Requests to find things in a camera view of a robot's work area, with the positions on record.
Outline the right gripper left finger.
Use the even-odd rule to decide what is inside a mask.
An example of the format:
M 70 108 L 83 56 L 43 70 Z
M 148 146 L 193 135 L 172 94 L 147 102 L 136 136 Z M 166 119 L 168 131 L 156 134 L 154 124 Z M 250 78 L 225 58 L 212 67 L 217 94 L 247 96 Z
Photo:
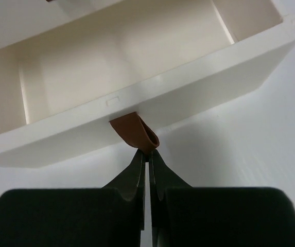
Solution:
M 0 246 L 139 246 L 145 155 L 101 188 L 12 189 L 0 196 Z

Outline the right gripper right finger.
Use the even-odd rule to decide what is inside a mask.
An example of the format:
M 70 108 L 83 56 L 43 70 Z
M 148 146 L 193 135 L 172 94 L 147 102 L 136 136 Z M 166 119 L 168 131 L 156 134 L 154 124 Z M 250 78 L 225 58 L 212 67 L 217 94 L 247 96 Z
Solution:
M 273 187 L 193 187 L 149 156 L 154 246 L 295 246 L 295 207 Z

